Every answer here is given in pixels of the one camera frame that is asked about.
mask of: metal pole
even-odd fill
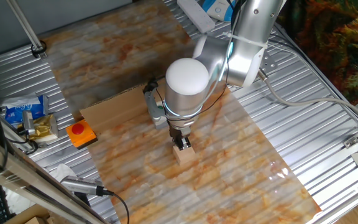
[[[24,153],[14,148],[8,153],[4,172],[0,173],[0,185],[55,212],[73,223],[105,224],[95,211],[48,175]],[[0,164],[4,151],[0,146]]]
[[[37,35],[35,34],[34,30],[31,28],[27,18],[25,17],[24,13],[22,12],[22,9],[16,2],[16,0],[6,0],[8,5],[11,7],[13,13],[15,14],[17,20],[22,25],[24,32],[29,37],[32,45],[33,45],[33,51],[39,51],[43,50],[44,47],[42,46],[40,40],[38,39]],[[42,52],[39,54],[41,59],[44,59],[47,57],[45,52]]]

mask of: white power strip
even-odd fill
[[[202,34],[215,28],[214,21],[195,0],[178,0],[178,5]]]

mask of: colorful fabric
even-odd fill
[[[288,0],[281,23],[319,69],[358,103],[358,0]]]

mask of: metal grating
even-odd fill
[[[190,37],[197,40],[201,34],[176,0],[164,2]],[[230,24],[217,22],[208,35],[223,39],[222,32],[229,30]],[[268,53],[278,67],[267,75],[277,93],[286,100],[342,98],[322,74],[311,71],[296,56],[272,47]],[[231,86],[230,89],[323,210],[333,209],[357,192],[358,168],[350,156],[353,152],[343,145],[349,136],[358,132],[353,115],[332,103],[303,107],[280,105],[260,80],[250,88]],[[34,58],[30,46],[0,55],[0,99],[31,92],[48,96],[60,136],[31,158],[49,171],[65,163],[79,177],[100,180],[88,150],[73,147],[65,132],[65,127],[74,120],[48,62]],[[107,197],[89,197],[89,202],[102,217],[117,220]]]

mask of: red button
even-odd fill
[[[82,132],[84,132],[84,126],[82,126],[82,124],[74,124],[71,131],[73,132],[73,134],[81,134]]]

